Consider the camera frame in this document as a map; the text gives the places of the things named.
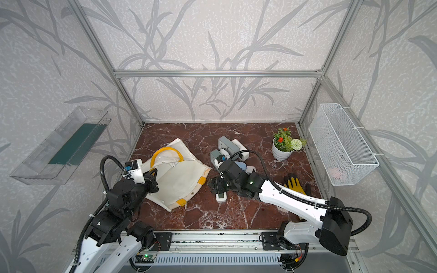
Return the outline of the light blue face alarm clock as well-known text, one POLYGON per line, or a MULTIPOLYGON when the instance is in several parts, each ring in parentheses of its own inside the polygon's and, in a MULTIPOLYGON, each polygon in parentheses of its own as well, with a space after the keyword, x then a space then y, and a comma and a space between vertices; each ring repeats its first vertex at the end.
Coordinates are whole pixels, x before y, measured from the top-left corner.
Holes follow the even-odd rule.
POLYGON ((244 162, 236 162, 236 164, 243 170, 246 171, 247 165, 244 162))

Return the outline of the green square analog clock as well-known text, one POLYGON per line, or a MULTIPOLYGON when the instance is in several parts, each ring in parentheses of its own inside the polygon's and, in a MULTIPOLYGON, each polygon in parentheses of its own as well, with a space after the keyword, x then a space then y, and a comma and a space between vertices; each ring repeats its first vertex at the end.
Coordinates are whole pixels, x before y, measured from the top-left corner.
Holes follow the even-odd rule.
POLYGON ((219 150, 213 150, 213 151, 211 151, 211 153, 210 153, 210 161, 211 161, 212 165, 213 165, 216 169, 218 169, 218 165, 217 165, 217 160, 216 160, 216 158, 219 157, 220 155, 222 155, 222 154, 220 153, 219 150))

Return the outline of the grey square analog clock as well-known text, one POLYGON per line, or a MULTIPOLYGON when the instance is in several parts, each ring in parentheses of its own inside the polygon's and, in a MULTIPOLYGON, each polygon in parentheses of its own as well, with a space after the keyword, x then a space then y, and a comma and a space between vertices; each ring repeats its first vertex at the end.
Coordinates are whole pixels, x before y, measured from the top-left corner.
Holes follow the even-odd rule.
POLYGON ((238 145, 230 141, 227 137, 222 136, 217 141, 218 150, 226 151, 230 156, 240 151, 238 145))

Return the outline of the white canvas bag yellow handles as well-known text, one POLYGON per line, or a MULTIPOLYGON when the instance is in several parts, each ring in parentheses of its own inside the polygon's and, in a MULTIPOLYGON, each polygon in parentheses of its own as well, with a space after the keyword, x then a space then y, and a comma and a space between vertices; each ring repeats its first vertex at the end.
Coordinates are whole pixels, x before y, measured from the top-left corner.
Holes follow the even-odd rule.
POLYGON ((148 193, 146 198, 168 212, 184 207, 206 183, 212 169, 198 160, 179 138, 156 151, 141 166, 143 172, 154 168, 158 171, 159 190, 148 193))

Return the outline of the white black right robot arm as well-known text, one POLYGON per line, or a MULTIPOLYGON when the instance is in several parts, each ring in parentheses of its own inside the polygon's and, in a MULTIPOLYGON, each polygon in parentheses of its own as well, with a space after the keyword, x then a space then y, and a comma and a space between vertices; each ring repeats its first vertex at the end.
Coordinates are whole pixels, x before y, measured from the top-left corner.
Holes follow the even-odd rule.
POLYGON ((339 199, 306 196, 272 182, 266 175, 248 174, 231 160, 220 163, 218 171, 219 175, 207 182, 212 193, 220 195, 232 191, 247 199, 275 205, 304 219, 302 222, 287 222, 280 227, 279 240, 283 243, 319 243, 334 254, 347 255, 353 221, 347 211, 327 207, 341 205, 339 199))

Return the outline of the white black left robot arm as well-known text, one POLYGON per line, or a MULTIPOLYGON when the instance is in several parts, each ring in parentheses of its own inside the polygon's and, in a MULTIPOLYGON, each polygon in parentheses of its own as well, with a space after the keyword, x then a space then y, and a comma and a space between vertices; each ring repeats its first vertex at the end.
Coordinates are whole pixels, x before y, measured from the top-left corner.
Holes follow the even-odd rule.
POLYGON ((141 221, 127 226, 146 195, 159 191, 157 173, 153 168, 143 174, 144 183, 123 178, 107 192, 108 206, 92 216, 80 234, 71 273, 117 273, 139 251, 155 245, 151 226, 141 221))

